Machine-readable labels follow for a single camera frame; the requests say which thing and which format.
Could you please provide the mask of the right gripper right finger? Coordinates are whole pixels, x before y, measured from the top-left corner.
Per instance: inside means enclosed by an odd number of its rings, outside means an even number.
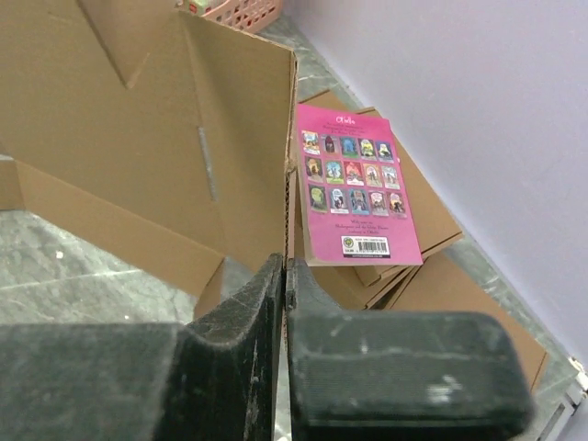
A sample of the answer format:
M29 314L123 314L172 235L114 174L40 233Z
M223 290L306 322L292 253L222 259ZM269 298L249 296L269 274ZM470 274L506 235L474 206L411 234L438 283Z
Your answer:
M490 315L346 310L299 258L285 299L296 440L509 440L534 418L515 347Z

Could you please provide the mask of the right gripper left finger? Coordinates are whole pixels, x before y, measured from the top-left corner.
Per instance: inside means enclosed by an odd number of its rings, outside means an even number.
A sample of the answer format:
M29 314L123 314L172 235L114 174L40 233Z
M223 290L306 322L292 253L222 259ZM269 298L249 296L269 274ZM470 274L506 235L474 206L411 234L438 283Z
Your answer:
M4 440L269 440L283 258L189 324L1 329Z

